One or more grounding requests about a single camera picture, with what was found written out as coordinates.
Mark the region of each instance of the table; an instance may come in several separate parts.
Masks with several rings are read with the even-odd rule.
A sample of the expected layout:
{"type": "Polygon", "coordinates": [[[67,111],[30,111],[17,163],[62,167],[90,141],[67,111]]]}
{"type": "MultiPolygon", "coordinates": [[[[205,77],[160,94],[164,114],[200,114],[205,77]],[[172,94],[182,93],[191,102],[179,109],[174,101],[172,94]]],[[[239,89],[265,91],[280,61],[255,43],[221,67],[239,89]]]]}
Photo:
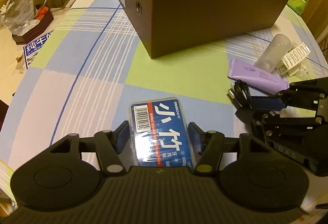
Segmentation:
{"type": "MultiPolygon", "coordinates": [[[[288,6],[271,29],[152,60],[118,0],[77,0],[31,64],[9,107],[0,133],[0,188],[12,196],[13,170],[68,133],[87,137],[115,129],[136,101],[175,96],[187,123],[238,137],[245,125],[226,95],[232,82],[229,63],[239,58],[253,64],[277,33],[310,48],[309,77],[328,76],[315,39],[288,6]]],[[[311,113],[288,108],[284,114],[311,113]]],[[[126,167],[133,164],[129,144],[120,158],[126,167]]],[[[96,163],[92,154],[83,159],[96,163]]],[[[232,160],[233,155],[225,161],[232,160]]],[[[305,210],[328,200],[328,177],[308,175],[305,210]]]]}

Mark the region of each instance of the hand cream tube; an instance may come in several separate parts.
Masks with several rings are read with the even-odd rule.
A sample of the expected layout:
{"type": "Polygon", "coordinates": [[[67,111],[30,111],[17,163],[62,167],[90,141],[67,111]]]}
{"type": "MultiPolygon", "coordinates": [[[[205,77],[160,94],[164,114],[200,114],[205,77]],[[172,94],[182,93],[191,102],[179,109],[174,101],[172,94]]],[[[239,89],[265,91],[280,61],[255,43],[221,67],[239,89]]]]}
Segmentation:
{"type": "Polygon", "coordinates": [[[248,85],[259,88],[270,94],[275,94],[289,88],[289,83],[282,78],[239,59],[233,59],[231,61],[228,77],[234,80],[242,80],[248,85]]]}

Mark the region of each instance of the plaid tablecloth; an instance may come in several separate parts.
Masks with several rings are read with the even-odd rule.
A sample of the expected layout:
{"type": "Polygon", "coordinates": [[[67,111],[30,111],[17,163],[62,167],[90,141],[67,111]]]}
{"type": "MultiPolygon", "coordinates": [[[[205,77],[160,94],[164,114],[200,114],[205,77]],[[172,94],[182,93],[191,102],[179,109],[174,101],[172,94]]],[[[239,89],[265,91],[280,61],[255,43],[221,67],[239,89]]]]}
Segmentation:
{"type": "MultiPolygon", "coordinates": [[[[87,137],[115,129],[136,101],[175,96],[187,123],[238,137],[245,126],[226,95],[232,82],[229,63],[239,58],[253,64],[277,33],[310,48],[311,78],[328,76],[315,39],[287,6],[271,29],[152,60],[118,0],[78,0],[40,50],[9,107],[0,133],[0,188],[13,197],[9,180],[19,166],[68,133],[87,137]]],[[[309,112],[289,108],[285,114],[309,112]]],[[[120,158],[125,166],[133,164],[129,144],[120,158]]],[[[92,154],[83,159],[96,162],[92,154]]],[[[328,177],[309,177],[306,210],[317,199],[327,201],[328,191],[328,177]]]]}

